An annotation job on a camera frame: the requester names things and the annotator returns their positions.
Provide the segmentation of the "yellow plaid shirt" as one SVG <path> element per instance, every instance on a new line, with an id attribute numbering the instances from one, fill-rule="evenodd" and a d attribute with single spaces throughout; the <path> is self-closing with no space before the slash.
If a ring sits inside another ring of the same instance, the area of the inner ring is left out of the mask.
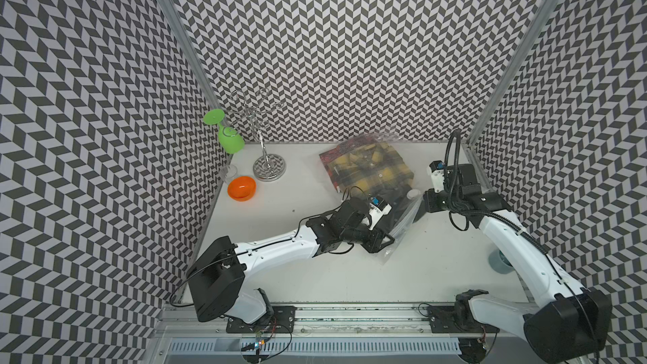
<path id="1" fill-rule="evenodd" d="M 414 172 L 388 143 L 368 143 L 339 156 L 322 157 L 334 187 L 341 191 L 359 188 L 367 195 L 377 195 L 414 184 Z"/>

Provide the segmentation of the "clear plastic vacuum bag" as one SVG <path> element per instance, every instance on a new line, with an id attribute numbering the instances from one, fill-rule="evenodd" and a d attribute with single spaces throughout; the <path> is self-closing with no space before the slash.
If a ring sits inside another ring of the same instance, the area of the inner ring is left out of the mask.
<path id="1" fill-rule="evenodd" d="M 422 195 L 414 171 L 393 145 L 394 136 L 367 133 L 318 155 L 340 206 L 328 216 L 340 241 L 386 264 L 414 222 Z"/>

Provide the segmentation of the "red black plaid shirt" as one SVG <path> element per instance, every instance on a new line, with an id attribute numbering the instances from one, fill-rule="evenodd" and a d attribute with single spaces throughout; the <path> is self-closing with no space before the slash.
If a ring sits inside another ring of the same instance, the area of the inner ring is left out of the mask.
<path id="1" fill-rule="evenodd" d="M 350 153 L 356 148 L 360 148 L 361 146 L 376 142 L 376 134 L 362 134 L 359 136 L 354 136 L 353 138 L 349 138 L 343 143 L 338 144 L 336 147 L 331 148 L 326 152 L 320 153 L 320 162 L 322 163 L 328 176 L 330 177 L 330 180 L 336 192 L 340 193 L 340 182 L 338 179 L 339 175 L 334 172 L 334 169 L 330 166 L 330 164 L 337 158 Z"/>

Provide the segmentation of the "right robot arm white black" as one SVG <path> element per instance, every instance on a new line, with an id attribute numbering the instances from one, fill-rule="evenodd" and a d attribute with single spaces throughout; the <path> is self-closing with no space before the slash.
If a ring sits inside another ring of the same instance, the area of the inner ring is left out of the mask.
<path id="1" fill-rule="evenodd" d="M 530 303 L 512 303 L 485 290 L 456 296 L 454 325 L 462 332 L 490 326 L 525 340 L 546 363 L 598 357 L 611 325 L 608 295 L 591 290 L 560 267 L 532 237 L 496 192 L 483 192 L 473 165 L 432 162 L 432 187 L 423 195 L 420 215 L 449 212 L 465 217 L 502 253 L 532 294 Z"/>

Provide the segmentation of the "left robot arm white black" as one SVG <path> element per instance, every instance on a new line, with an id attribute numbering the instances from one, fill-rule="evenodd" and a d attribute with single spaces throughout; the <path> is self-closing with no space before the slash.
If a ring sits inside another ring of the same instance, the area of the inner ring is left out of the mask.
<path id="1" fill-rule="evenodd" d="M 263 271 L 334 254 L 341 244 L 359 244 L 377 254 L 395 238 L 379 227 L 392 206 L 382 197 L 352 197 L 328 212 L 305 217 L 289 233 L 235 244 L 224 236 L 211 243 L 188 270 L 186 284 L 197 319 L 222 316 L 247 325 L 266 324 L 274 311 L 264 290 L 247 293 L 244 284 Z"/>

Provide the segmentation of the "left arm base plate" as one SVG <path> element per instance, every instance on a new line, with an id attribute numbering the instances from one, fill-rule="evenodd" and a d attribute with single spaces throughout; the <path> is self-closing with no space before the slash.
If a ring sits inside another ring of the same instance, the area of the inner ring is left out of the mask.
<path id="1" fill-rule="evenodd" d="M 297 307 L 272 305 L 264 290 L 239 294 L 234 306 L 225 313 L 228 334 L 251 335 L 255 333 L 291 334 L 294 329 Z"/>

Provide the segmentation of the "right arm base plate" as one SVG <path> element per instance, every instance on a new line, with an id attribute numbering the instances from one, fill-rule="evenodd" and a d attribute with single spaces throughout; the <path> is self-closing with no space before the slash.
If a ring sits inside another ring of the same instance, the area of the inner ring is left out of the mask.
<path id="1" fill-rule="evenodd" d="M 426 318 L 434 334 L 440 333 L 474 333 L 493 334 L 499 331 L 492 325 L 478 322 L 472 315 L 469 301 L 476 296 L 487 295 L 484 290 L 468 290 L 456 296 L 454 303 L 446 305 L 428 305 Z"/>

